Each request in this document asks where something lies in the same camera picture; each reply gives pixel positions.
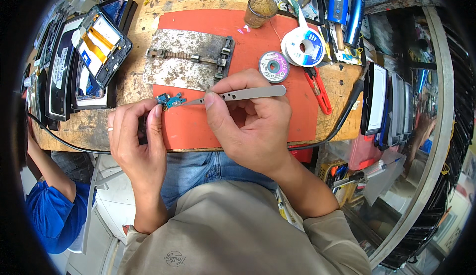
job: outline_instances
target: wooden workbench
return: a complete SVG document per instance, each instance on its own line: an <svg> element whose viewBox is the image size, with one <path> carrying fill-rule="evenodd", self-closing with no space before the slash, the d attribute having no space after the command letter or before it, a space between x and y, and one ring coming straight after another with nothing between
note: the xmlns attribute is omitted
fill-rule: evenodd
<svg viewBox="0 0 476 275"><path fill-rule="evenodd" d="M198 9L245 10L248 0L134 0L138 8L132 20L128 38L134 43L134 49L126 58L115 78L118 78L117 105L123 105L152 97L152 85L142 81L146 49L150 46L153 33L157 30L160 16L165 12ZM322 141L332 130L337 117L342 112L352 85L360 76L360 66L327 65L320 69L320 75L333 107L331 115L319 111L316 127L316 140L293 142L293 144L315 143ZM342 129L334 140L356 138L360 128L362 113L362 94L356 110L351 111ZM83 110L71 114L66 122L61 122L56 135L76 146L109 150L107 136L107 116L111 110ZM74 151L53 139L37 124L33 123L33 132L40 147L46 150Z"/></svg>

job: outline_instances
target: red handle pliers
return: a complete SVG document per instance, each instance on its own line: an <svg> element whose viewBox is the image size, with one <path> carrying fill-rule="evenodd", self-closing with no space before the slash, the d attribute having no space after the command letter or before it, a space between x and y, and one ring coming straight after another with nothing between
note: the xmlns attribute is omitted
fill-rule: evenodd
<svg viewBox="0 0 476 275"><path fill-rule="evenodd" d="M319 69L316 67L304 68L304 76L312 88L312 91L318 99L319 106L324 114L330 115L332 113L332 106L327 96L326 88L319 75Z"/></svg>

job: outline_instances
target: solder wire spool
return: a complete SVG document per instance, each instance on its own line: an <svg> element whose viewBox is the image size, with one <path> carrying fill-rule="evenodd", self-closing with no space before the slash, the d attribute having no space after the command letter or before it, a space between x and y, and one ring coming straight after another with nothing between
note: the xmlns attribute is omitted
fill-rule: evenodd
<svg viewBox="0 0 476 275"><path fill-rule="evenodd" d="M277 51L268 51L259 59L259 72L271 83L284 81L289 74L286 58Z"/></svg>
<svg viewBox="0 0 476 275"><path fill-rule="evenodd" d="M315 30L298 27L283 37L281 51L289 63L310 68L324 58L324 40Z"/></svg>

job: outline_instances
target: blue tool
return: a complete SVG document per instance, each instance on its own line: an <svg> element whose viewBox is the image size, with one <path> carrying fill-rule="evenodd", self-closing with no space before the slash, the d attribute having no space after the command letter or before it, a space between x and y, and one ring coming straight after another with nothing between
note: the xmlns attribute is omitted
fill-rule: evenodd
<svg viewBox="0 0 476 275"><path fill-rule="evenodd" d="M347 20L347 4L348 0L329 0L327 20L345 25Z"/></svg>
<svg viewBox="0 0 476 275"><path fill-rule="evenodd" d="M344 33L344 45L353 49L357 48L360 37L360 28L364 19L365 0L352 0L350 4L349 21Z"/></svg>

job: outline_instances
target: right hand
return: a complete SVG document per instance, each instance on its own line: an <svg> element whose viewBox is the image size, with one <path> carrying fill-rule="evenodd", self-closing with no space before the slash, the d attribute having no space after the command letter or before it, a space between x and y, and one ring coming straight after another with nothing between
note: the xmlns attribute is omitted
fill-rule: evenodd
<svg viewBox="0 0 476 275"><path fill-rule="evenodd" d="M205 94L208 125L225 153L238 165L268 177L290 160L287 140L291 106L285 96L240 100L226 104L218 94L271 86L254 69L243 70L222 79ZM230 116L236 107L247 112L245 125L239 128Z"/></svg>

